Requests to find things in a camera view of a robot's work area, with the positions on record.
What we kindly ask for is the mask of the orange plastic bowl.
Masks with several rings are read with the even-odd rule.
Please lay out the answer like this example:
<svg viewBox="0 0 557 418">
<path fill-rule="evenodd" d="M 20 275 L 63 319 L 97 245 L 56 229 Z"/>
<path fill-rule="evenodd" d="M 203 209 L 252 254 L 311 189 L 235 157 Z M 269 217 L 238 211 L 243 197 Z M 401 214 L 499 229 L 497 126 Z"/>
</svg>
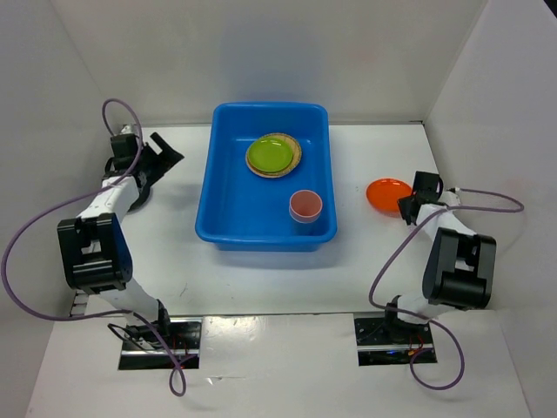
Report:
<svg viewBox="0 0 557 418">
<path fill-rule="evenodd" d="M 399 215 L 398 201 L 410 196 L 412 188 L 399 179 L 374 180 L 366 188 L 366 199 L 373 209 L 385 215 Z"/>
</svg>

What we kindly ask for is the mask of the green plastic plate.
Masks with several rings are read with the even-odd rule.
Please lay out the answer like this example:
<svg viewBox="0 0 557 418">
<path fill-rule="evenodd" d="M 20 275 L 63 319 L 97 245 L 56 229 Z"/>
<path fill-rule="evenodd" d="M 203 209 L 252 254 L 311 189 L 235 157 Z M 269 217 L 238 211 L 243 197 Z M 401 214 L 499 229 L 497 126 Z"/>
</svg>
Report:
<svg viewBox="0 0 557 418">
<path fill-rule="evenodd" d="M 261 172 L 280 172 L 292 162 L 293 151 L 284 139 L 271 136 L 253 142 L 247 159 Z"/>
</svg>

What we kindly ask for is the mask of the pink plastic cup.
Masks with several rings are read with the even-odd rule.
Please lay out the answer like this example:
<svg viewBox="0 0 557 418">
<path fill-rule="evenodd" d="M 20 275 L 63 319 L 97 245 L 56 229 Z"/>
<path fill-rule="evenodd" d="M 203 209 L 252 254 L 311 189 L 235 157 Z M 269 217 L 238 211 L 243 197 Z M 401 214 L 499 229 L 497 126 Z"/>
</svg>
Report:
<svg viewBox="0 0 557 418">
<path fill-rule="evenodd" d="M 296 191 L 289 200 L 289 213 L 299 223 L 315 222 L 323 209 L 322 198 L 314 191 Z"/>
</svg>

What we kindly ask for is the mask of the orange woven bamboo tray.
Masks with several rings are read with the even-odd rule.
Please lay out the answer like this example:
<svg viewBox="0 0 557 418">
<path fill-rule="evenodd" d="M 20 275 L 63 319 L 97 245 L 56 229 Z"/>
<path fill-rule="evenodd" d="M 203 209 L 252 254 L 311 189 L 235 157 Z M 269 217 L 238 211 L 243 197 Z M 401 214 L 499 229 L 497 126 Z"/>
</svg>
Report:
<svg viewBox="0 0 557 418">
<path fill-rule="evenodd" d="M 279 178 L 283 178 L 285 176 L 287 176 L 288 174 L 290 174 L 291 172 L 295 171 L 296 168 L 292 168 L 292 169 L 285 169 L 283 171 L 280 172 L 261 172 L 255 168 L 253 168 L 252 166 L 248 165 L 248 169 L 255 174 L 256 176 L 259 176 L 260 178 L 263 179 L 279 179 Z"/>
</svg>

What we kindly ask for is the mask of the light woven bamboo tray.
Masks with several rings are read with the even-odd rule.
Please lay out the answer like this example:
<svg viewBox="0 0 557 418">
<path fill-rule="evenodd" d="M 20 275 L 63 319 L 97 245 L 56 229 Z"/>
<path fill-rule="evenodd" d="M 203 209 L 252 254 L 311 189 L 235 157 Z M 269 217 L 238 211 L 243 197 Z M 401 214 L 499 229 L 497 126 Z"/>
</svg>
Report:
<svg viewBox="0 0 557 418">
<path fill-rule="evenodd" d="M 287 144 L 292 148 L 293 160 L 285 169 L 296 168 L 297 165 L 299 164 L 299 162 L 301 161 L 301 158 L 302 158 L 302 149 L 301 149 L 301 145 L 299 144 L 299 142 L 294 137 L 289 136 L 289 135 L 284 134 L 284 133 L 271 133 L 271 134 L 264 135 L 263 137 L 260 137 L 260 138 L 266 138 L 266 137 L 271 137 L 271 136 L 284 139 L 287 142 Z M 248 162 L 247 151 L 246 151 L 246 154 L 245 154 L 245 162 L 246 162 L 247 166 L 248 165 L 252 166 Z"/>
</svg>

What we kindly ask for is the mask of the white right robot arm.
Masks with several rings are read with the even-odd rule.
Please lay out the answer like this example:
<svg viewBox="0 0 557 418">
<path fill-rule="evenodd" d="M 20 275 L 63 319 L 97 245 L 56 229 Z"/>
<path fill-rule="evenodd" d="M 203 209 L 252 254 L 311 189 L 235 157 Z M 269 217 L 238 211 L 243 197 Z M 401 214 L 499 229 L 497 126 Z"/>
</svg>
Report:
<svg viewBox="0 0 557 418">
<path fill-rule="evenodd" d="M 391 342 L 417 334 L 419 328 L 453 310 L 483 309 L 491 299 L 496 256 L 494 238 L 466 227 L 452 212 L 432 214 L 446 206 L 438 174 L 416 172 L 412 193 L 399 199 L 402 219 L 421 229 L 432 241 L 422 288 L 393 298 L 381 321 Z"/>
</svg>

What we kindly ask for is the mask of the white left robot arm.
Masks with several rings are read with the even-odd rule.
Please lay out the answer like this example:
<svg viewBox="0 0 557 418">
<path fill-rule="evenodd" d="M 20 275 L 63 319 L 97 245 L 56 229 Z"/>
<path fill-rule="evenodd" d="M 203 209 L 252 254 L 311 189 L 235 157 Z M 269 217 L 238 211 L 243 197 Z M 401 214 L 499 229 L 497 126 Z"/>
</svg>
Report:
<svg viewBox="0 0 557 418">
<path fill-rule="evenodd" d="M 158 133 L 150 139 L 160 148 L 138 146 L 138 136 L 120 133 L 111 138 L 103 190 L 74 219 L 57 226 L 66 281 L 70 288 L 96 295 L 116 310 L 125 310 L 129 335 L 151 346 L 167 346 L 173 326 L 164 304 L 150 296 L 133 278 L 133 263 L 121 221 L 150 197 L 151 187 L 184 156 Z M 148 320 L 145 324 L 138 319 Z"/>
</svg>

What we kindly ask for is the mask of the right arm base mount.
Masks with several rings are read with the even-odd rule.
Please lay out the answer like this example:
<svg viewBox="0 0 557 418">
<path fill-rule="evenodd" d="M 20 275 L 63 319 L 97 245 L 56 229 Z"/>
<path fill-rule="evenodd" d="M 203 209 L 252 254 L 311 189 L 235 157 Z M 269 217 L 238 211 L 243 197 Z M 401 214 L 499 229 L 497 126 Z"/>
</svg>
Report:
<svg viewBox="0 0 557 418">
<path fill-rule="evenodd" d="M 416 353 L 415 364 L 437 362 L 429 326 L 394 331 L 387 328 L 383 313 L 356 313 L 353 325 L 360 367 L 408 365 Z"/>
</svg>

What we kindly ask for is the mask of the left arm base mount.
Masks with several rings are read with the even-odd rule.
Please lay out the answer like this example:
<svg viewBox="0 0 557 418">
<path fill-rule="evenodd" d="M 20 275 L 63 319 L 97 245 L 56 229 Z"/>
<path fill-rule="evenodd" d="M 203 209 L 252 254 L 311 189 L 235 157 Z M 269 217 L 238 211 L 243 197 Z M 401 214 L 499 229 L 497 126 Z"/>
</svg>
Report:
<svg viewBox="0 0 557 418">
<path fill-rule="evenodd" d="M 122 341 L 119 370 L 173 368 L 163 345 L 147 326 L 122 327 L 109 323 L 107 327 Z M 159 331 L 182 369 L 198 369 L 201 332 L 202 319 L 187 317 L 170 318 L 168 327 Z"/>
</svg>

